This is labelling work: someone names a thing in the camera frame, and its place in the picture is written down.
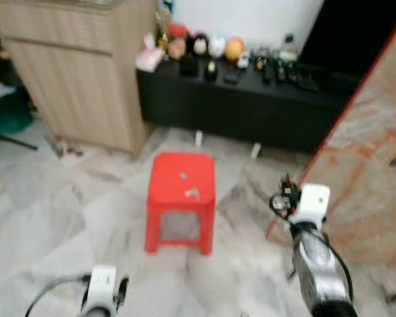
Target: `red plastic stool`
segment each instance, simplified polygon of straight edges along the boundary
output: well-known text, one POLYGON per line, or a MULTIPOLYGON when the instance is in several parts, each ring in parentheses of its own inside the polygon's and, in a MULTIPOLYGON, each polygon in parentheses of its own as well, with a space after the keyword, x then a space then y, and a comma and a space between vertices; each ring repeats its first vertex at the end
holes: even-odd
POLYGON ((147 200, 145 250, 157 251, 159 244, 198 246, 202 254, 213 250, 215 215, 214 160, 196 153, 161 153, 154 159, 147 200), (200 218, 200 239, 161 240, 162 214, 170 211, 196 213, 200 218))

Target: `cabinet door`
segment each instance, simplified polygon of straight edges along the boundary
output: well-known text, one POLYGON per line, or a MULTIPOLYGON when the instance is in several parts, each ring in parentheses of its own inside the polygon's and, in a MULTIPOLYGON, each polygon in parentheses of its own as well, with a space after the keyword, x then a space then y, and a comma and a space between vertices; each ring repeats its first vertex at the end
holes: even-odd
POLYGON ((110 56, 16 41, 6 46, 55 134, 131 150, 127 107, 110 56))

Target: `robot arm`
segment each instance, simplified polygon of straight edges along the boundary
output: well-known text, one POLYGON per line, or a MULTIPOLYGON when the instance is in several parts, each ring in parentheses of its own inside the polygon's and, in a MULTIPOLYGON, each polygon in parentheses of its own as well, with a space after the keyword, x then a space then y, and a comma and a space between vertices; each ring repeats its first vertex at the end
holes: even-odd
POLYGON ((289 177, 281 188, 282 193, 270 199, 270 208, 290 225, 293 264, 308 310, 314 317, 357 317, 352 306, 352 286, 349 285, 348 291, 337 269, 338 262, 342 266, 344 263, 320 232, 327 212, 329 188, 304 184, 299 191, 289 177))

